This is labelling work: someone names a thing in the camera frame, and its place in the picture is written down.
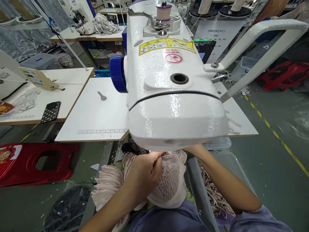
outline yellow floor tape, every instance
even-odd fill
[[[253,107],[253,109],[257,112],[257,114],[261,117],[261,119],[265,122],[267,127],[271,130],[271,132],[276,136],[277,139],[280,140],[283,147],[286,149],[286,151],[292,156],[292,158],[295,160],[295,162],[300,166],[300,168],[303,170],[303,172],[309,177],[309,172],[304,167],[304,165],[298,160],[298,158],[294,155],[294,153],[289,149],[289,147],[285,144],[285,142],[282,141],[282,139],[279,137],[277,132],[270,126],[268,121],[264,118],[264,116],[261,114],[261,112],[255,107],[255,105],[249,100],[247,96],[245,96],[245,99],[250,103],[250,105]]]
[[[24,141],[29,137],[29,135],[31,134],[31,132],[32,132],[38,125],[39,125],[39,123],[38,123],[38,124],[35,124],[35,125],[33,126],[33,128],[29,131],[29,133],[28,133],[20,142],[24,142]]]

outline blue handwheel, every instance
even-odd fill
[[[123,55],[112,56],[109,60],[109,70],[115,89],[118,92],[127,93],[123,59]]]

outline smartphone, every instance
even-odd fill
[[[60,103],[61,102],[57,101],[57,102],[51,102],[46,105],[46,108],[44,110],[44,113],[41,119],[42,124],[48,123],[48,122],[51,122],[57,119],[59,108],[60,108]]]

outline yellow warning sticker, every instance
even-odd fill
[[[143,55],[147,52],[151,52],[153,50],[157,49],[163,49],[163,48],[180,48],[184,49],[193,53],[196,53],[194,50],[194,44],[193,41],[186,42],[179,39],[157,39],[157,40],[151,40],[146,43],[143,43],[139,46],[139,55]]]

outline purple sleeve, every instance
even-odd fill
[[[270,211],[262,205],[260,209],[252,212],[243,212],[237,215],[230,226],[230,232],[276,232],[292,231],[286,224],[276,220]]]

